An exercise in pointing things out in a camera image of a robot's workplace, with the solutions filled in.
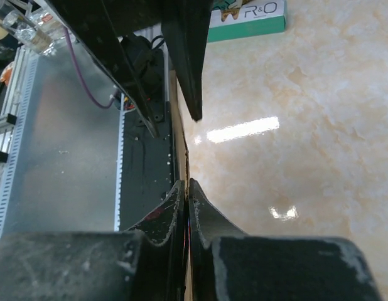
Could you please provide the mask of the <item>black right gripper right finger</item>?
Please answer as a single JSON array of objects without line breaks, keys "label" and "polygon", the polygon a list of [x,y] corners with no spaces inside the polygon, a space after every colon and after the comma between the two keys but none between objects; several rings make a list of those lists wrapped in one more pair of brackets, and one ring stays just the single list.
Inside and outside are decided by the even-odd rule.
[{"label": "black right gripper right finger", "polygon": [[191,234],[204,248],[221,236],[247,236],[208,200],[200,183],[194,178],[189,183],[188,207]]}]

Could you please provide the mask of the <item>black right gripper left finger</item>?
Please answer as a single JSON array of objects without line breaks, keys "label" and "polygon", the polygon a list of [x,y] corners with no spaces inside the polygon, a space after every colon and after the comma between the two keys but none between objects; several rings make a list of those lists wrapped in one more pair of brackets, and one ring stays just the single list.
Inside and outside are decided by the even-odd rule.
[{"label": "black right gripper left finger", "polygon": [[185,182],[176,181],[166,198],[124,234],[124,248],[135,248],[141,241],[156,248],[184,246]]}]

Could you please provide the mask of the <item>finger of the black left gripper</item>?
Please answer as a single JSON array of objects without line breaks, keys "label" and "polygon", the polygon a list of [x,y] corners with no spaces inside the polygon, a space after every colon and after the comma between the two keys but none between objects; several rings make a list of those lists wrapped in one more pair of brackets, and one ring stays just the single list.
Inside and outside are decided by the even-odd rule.
[{"label": "finger of the black left gripper", "polygon": [[202,112],[202,73],[212,1],[163,2],[161,30],[191,118]]},{"label": "finger of the black left gripper", "polygon": [[158,137],[159,130],[148,96],[131,59],[117,39],[105,3],[62,0],[47,3],[95,58],[104,73],[129,96],[150,134]]}]

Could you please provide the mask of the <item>brown cardboard box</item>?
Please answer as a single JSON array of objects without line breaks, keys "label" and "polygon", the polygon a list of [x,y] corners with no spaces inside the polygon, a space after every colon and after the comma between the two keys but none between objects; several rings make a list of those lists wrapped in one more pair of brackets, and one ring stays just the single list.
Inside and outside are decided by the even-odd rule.
[{"label": "brown cardboard box", "polygon": [[176,72],[169,72],[170,84],[169,95],[171,103],[171,119],[173,133],[175,137],[175,149],[178,165],[178,179],[184,182],[184,197],[183,204],[185,209],[185,237],[184,237],[184,259],[185,262],[185,292],[184,300],[193,300],[192,279],[191,279],[191,262],[190,262],[190,225],[189,225],[189,209],[188,195],[190,182],[190,167],[188,159],[188,148],[185,139],[185,131],[183,120],[180,112],[178,100],[179,83]]}]

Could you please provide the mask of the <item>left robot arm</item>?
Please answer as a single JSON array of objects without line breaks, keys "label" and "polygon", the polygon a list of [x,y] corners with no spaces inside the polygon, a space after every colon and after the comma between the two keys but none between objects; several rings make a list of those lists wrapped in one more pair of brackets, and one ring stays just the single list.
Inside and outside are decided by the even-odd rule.
[{"label": "left robot arm", "polygon": [[160,24],[191,118],[202,112],[202,73],[213,1],[48,1],[104,73],[134,104],[153,137],[159,135],[143,77],[149,42],[135,32]]}]

